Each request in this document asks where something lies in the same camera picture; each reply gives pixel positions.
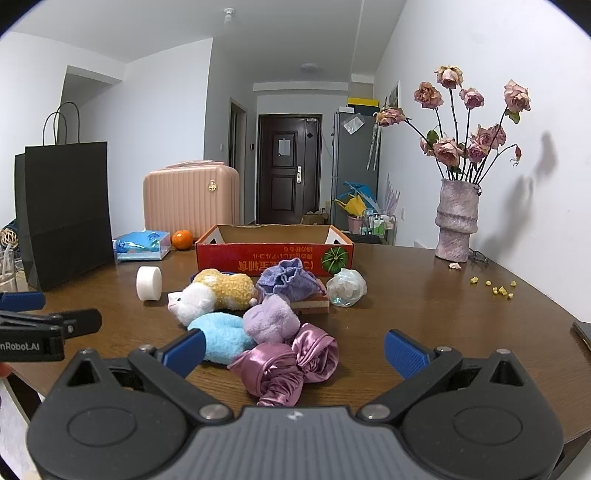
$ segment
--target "bag handle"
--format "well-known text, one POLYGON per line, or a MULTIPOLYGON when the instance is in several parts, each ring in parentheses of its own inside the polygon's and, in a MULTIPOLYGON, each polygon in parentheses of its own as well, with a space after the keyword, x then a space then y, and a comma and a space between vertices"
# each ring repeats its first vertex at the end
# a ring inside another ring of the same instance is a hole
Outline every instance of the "bag handle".
MULTIPOLYGON (((49 121, 49 119, 52 117, 52 115, 61 115, 64 118, 64 125, 66 126, 66 139, 68 138, 68 122, 66 121, 66 117, 64 116, 63 113, 55 111, 53 113, 50 113, 47 118, 45 119, 45 123, 43 124, 43 146, 45 147, 45 128, 47 127, 47 122, 49 121)), ((56 143, 57 145, 57 134, 56 134, 56 129, 53 129, 53 141, 56 143)))
POLYGON ((76 108, 76 114, 78 116, 78 143, 80 143, 80 109, 78 108, 78 105, 76 105, 74 102, 64 102, 59 107, 57 107, 56 112, 59 112, 61 110, 61 107, 63 107, 64 105, 67 105, 68 103, 71 103, 76 108))

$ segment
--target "cardboard box on floor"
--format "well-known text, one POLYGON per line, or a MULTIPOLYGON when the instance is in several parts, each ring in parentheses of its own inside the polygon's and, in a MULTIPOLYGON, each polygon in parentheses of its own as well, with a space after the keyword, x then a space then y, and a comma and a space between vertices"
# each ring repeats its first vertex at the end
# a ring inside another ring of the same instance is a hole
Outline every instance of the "cardboard box on floor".
POLYGON ((301 216, 302 225, 328 225, 328 213, 306 213, 301 216))

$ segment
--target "lavender plush toy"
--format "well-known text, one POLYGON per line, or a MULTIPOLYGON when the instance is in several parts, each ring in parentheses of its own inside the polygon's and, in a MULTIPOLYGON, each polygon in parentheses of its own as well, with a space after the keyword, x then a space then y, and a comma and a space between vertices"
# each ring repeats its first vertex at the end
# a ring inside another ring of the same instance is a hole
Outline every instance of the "lavender plush toy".
POLYGON ((256 287, 265 295, 281 294, 289 301, 304 300, 320 290, 312 272, 304 270, 301 259, 281 260, 267 268, 256 287))
POLYGON ((243 328, 259 345, 283 343, 300 329, 300 319, 283 295, 268 295, 260 305, 246 311, 243 328))

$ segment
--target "yellow plush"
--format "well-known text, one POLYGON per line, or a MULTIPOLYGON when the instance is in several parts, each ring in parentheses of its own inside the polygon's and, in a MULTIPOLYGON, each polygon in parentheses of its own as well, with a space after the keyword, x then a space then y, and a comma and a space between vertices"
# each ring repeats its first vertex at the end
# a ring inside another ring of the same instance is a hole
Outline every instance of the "yellow plush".
POLYGON ((216 296, 216 310, 248 310, 258 303, 258 290, 244 273, 224 275, 215 268, 208 268, 199 272, 193 283, 202 283, 212 289, 216 296))

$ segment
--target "dried rose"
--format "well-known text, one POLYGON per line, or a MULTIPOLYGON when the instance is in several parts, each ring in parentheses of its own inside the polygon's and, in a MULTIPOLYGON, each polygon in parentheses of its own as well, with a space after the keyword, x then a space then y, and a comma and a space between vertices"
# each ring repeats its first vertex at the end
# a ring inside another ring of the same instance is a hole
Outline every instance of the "dried rose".
POLYGON ((419 140, 418 144, 421 146, 421 150, 428 157, 434 157, 435 152, 429 147, 429 144, 424 139, 419 140))
POLYGON ((448 167, 457 167, 460 164, 460 154, 462 153, 457 147, 456 141, 453 138, 440 138, 434 145, 433 150, 437 161, 447 165, 448 167))
POLYGON ((468 158, 472 163, 480 163, 486 158, 487 152, 482 148, 482 145, 478 143, 470 144, 468 147, 468 158))
POLYGON ((491 148, 493 150, 498 150, 499 147, 505 145, 505 142, 507 141, 507 134, 505 133, 505 130, 503 130, 503 127, 501 127, 499 124, 496 124, 494 127, 491 127, 488 130, 490 130, 492 134, 493 141, 491 143, 491 148))
POLYGON ((461 87, 464 83, 463 73, 458 67, 441 66, 435 70, 435 73, 437 73, 437 82, 445 88, 455 90, 458 85, 461 87))
POLYGON ((388 108, 378 112, 378 125, 381 127, 389 127, 393 124, 399 124, 406 120, 406 115, 401 108, 388 108))
POLYGON ((519 145, 515 146, 515 158, 513 160, 511 160, 513 163, 513 166, 515 167, 516 165, 519 165, 519 161, 521 160, 521 149, 519 148, 519 145))
POLYGON ((519 113, 523 110, 531 110, 530 95, 527 88, 517 85, 513 80, 510 80, 505 85, 505 103, 507 108, 512 113, 519 113))
POLYGON ((421 82, 418 90, 414 92, 414 101, 419 102, 423 108, 430 108, 431 110, 443 105, 441 93, 430 82, 421 82))
POLYGON ((460 90, 460 98, 468 110, 484 105, 484 97, 474 88, 460 90))
POLYGON ((477 143, 481 147, 486 149, 486 151, 488 151, 491 149, 492 138, 493 138, 492 129, 482 128, 479 124, 478 130, 476 131, 476 135, 472 134, 472 136, 470 137, 470 140, 472 141, 472 143, 477 143))

